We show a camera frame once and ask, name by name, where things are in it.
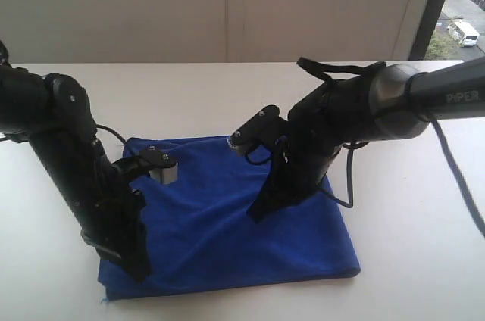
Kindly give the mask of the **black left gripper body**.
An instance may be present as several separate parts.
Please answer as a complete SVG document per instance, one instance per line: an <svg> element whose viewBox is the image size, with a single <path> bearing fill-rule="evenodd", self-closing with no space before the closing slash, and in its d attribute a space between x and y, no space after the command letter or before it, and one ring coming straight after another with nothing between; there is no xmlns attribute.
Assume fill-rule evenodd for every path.
<svg viewBox="0 0 485 321"><path fill-rule="evenodd" d="M73 154L75 216L81 235L103 260L147 258L146 200L130 183L147 174L138 154L111 162L102 146L82 146Z"/></svg>

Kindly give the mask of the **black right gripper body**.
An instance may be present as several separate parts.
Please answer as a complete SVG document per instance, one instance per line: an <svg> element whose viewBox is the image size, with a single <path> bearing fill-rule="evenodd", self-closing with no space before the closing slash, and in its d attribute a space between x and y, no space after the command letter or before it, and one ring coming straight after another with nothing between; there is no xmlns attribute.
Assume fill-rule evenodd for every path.
<svg viewBox="0 0 485 321"><path fill-rule="evenodd" d="M277 207L292 207L315 195L341 146L330 146L323 152L303 146L291 149L281 139L272 163L272 199Z"/></svg>

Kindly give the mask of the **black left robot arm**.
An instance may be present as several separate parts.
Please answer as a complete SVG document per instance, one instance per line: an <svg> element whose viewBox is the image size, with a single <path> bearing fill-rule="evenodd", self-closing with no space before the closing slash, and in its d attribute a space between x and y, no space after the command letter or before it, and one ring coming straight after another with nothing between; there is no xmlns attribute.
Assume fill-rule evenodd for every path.
<svg viewBox="0 0 485 321"><path fill-rule="evenodd" d="M127 170L108 159L86 90L74 78L12 67L2 46L1 132L30 144L101 259L137 282L151 274L141 221L145 199L131 189Z"/></svg>

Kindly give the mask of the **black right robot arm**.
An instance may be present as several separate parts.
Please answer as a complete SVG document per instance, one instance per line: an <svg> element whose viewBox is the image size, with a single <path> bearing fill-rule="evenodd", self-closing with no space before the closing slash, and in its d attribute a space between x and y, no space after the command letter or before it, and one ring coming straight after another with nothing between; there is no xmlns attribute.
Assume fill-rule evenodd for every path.
<svg viewBox="0 0 485 321"><path fill-rule="evenodd" d="M249 137L271 153L270 172L249 216L267 215L301 204L322 189L342 149L369 142L412 139L439 120L482 117L484 61L420 72L407 64L382 61L338 68L306 58L299 66L321 84L295 104L286 118L269 105L250 120Z"/></svg>

